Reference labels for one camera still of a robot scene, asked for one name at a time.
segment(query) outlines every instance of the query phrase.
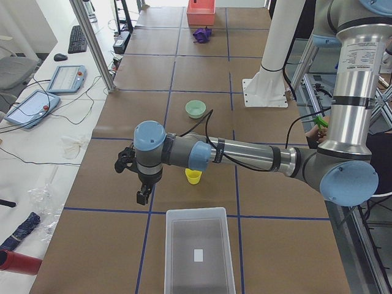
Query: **black keyboard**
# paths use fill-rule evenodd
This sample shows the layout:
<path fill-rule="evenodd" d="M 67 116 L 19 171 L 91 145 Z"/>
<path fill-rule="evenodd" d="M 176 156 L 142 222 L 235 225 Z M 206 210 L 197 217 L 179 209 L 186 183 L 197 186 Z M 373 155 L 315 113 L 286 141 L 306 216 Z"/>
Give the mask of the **black keyboard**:
<path fill-rule="evenodd" d="M 68 53 L 79 53 L 86 52 L 87 42 L 86 37 L 81 31 L 80 26 L 74 26 L 71 30 L 71 36 L 69 37 Z"/>

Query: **black computer mouse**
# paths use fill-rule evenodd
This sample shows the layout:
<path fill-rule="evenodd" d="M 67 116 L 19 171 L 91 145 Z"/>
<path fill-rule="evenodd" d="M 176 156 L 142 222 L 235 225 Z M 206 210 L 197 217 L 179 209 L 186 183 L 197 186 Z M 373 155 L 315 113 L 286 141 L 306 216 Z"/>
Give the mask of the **black computer mouse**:
<path fill-rule="evenodd" d="M 67 59 L 68 59 L 68 56 L 67 56 L 67 55 L 64 55 L 64 54 L 61 54 L 61 53 L 57 53 L 57 54 L 53 57 L 53 59 L 54 59 L 55 61 L 64 61 L 64 60 L 67 60 Z"/>

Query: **chair seat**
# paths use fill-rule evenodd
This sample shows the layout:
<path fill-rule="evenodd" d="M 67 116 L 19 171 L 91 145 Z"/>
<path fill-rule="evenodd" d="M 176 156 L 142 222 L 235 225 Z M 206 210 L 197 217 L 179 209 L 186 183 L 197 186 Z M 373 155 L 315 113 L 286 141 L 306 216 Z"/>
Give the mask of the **chair seat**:
<path fill-rule="evenodd" d="M 36 69 L 37 61 L 26 57 L 0 59 L 0 90 L 12 89 L 24 82 Z"/>

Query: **warning label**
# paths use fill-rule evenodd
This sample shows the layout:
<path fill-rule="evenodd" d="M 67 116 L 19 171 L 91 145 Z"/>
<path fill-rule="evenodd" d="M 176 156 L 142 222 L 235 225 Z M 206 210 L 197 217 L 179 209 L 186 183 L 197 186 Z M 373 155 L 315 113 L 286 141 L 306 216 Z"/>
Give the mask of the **warning label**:
<path fill-rule="evenodd" d="M 372 72 L 378 47 L 378 42 L 361 42 L 342 47 L 337 72 Z"/>

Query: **white table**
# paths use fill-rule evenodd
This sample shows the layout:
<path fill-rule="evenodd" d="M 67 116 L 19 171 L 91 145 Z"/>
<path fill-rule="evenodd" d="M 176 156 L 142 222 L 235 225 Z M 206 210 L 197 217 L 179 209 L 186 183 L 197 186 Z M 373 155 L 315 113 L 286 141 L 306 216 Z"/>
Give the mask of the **white table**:
<path fill-rule="evenodd" d="M 100 43 L 105 61 L 109 65 L 113 59 L 113 33 L 108 29 L 107 23 L 111 18 L 110 5 L 100 6 L 97 9 L 98 23 L 93 24 L 97 39 Z M 34 78 L 39 80 L 50 79 L 57 66 L 83 64 L 87 68 L 85 82 L 76 94 L 61 96 L 59 106 L 67 104 L 85 92 L 93 83 L 94 78 L 98 77 L 99 71 L 92 58 L 90 49 L 87 52 L 77 54 L 67 54 L 69 40 L 58 40 L 48 58 L 41 65 Z M 68 60 L 54 62 L 53 57 L 57 53 L 64 53 Z M 33 91 L 41 89 L 39 85 L 34 85 L 25 89 L 17 102 L 21 102 Z M 102 79 L 89 91 L 90 97 L 94 100 L 92 111 L 86 119 L 78 125 L 73 125 L 64 118 L 48 116 L 39 125 L 31 130 L 17 129 L 12 132 L 0 134 L 3 143 L 0 145 L 4 150 L 20 156 L 26 161 L 33 162 L 70 162 L 79 164 L 85 155 L 85 149 L 81 149 L 75 159 L 65 159 L 63 157 L 62 136 L 91 138 L 91 133 L 99 118 L 100 112 L 105 103 L 107 90 Z M 81 96 L 75 102 L 66 107 L 62 107 L 55 114 L 68 117 L 73 122 L 79 122 L 88 113 L 92 101 L 86 95 Z M 3 120 L 0 123 L 0 132 L 3 127 L 12 126 L 11 123 Z M 34 188 L 45 187 L 50 181 L 51 197 L 54 207 L 61 210 L 66 201 L 70 188 L 74 182 L 78 171 L 78 166 L 66 165 L 34 165 L 25 164 L 19 159 L 6 154 L 0 150 L 0 198 L 17 203 L 15 208 L 0 206 L 0 243 L 10 236 L 14 230 L 34 211 L 30 203 L 28 191 Z M 55 218 L 48 216 L 43 218 L 43 223 L 50 223 Z M 49 240 L 42 241 L 47 236 L 45 232 L 36 228 L 15 250 L 22 254 L 43 258 L 49 244 Z M 28 293 L 35 276 L 9 273 L 0 271 L 0 293 L 24 294 Z"/>

